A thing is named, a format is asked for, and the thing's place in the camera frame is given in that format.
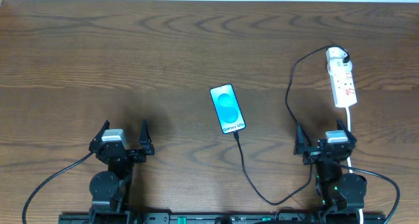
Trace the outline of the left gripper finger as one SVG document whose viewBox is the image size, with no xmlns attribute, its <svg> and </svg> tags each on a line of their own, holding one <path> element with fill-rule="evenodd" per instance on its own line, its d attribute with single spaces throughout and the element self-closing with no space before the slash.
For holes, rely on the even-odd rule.
<svg viewBox="0 0 419 224">
<path fill-rule="evenodd" d="M 97 144 L 99 144 L 101 142 L 101 138 L 102 138 L 104 132 L 109 129 L 109 126 L 110 126 L 110 122 L 108 120 L 106 120 L 104 122 L 103 126 L 101 127 L 101 129 L 99 130 L 99 132 L 95 135 L 95 137 L 90 142 L 91 146 L 96 146 Z"/>
<path fill-rule="evenodd" d="M 147 121 L 143 120 L 138 140 L 142 149 L 152 149 L 152 140 L 147 129 Z"/>
</svg>

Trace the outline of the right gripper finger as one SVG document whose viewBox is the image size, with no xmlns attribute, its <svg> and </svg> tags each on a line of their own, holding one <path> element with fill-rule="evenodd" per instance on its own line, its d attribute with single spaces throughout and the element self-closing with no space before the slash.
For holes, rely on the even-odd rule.
<svg viewBox="0 0 419 224">
<path fill-rule="evenodd" d="M 351 144 L 356 144 L 357 140 L 354 137 L 354 135 L 347 129 L 347 127 L 344 125 L 344 123 L 337 119 L 337 130 L 341 130 L 345 133 L 346 137 L 348 138 L 348 142 Z"/>
<path fill-rule="evenodd" d="M 304 134 L 299 123 L 296 124 L 294 154 L 303 154 L 305 148 Z"/>
</svg>

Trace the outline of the blue Samsung Galaxy smartphone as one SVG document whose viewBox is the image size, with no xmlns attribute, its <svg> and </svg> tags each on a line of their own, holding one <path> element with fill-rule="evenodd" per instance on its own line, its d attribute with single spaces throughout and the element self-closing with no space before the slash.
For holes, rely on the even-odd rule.
<svg viewBox="0 0 419 224">
<path fill-rule="evenodd" d="M 213 106 L 224 134 L 229 134 L 246 127 L 244 116 L 232 84 L 224 84 L 209 90 Z"/>
</svg>

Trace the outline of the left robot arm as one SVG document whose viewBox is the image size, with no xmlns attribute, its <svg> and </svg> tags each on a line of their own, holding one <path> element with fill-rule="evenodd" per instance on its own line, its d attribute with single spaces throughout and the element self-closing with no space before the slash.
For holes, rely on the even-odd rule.
<svg viewBox="0 0 419 224">
<path fill-rule="evenodd" d="M 107 170 L 97 173 L 90 182 L 92 207 L 88 222 L 143 223 L 143 214 L 130 207 L 128 201 L 134 165 L 155 153 L 147 121 L 142 123 L 138 149 L 127 149 L 124 130 L 109 126 L 110 122 L 105 121 L 89 145 L 89 151 L 107 165 Z"/>
</svg>

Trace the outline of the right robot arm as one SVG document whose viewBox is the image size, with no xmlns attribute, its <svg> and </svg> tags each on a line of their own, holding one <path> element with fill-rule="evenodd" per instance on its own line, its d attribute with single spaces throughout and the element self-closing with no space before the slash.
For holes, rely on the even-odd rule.
<svg viewBox="0 0 419 224">
<path fill-rule="evenodd" d="M 316 146 L 309 145 L 306 133 L 297 123 L 294 154 L 301 155 L 303 164 L 314 165 L 317 171 L 316 189 L 323 201 L 317 211 L 320 223 L 358 223 L 359 210 L 364 208 L 367 180 L 355 173 L 344 173 L 343 162 L 352 154 L 357 142 L 341 120 L 337 129 L 327 131 Z"/>
</svg>

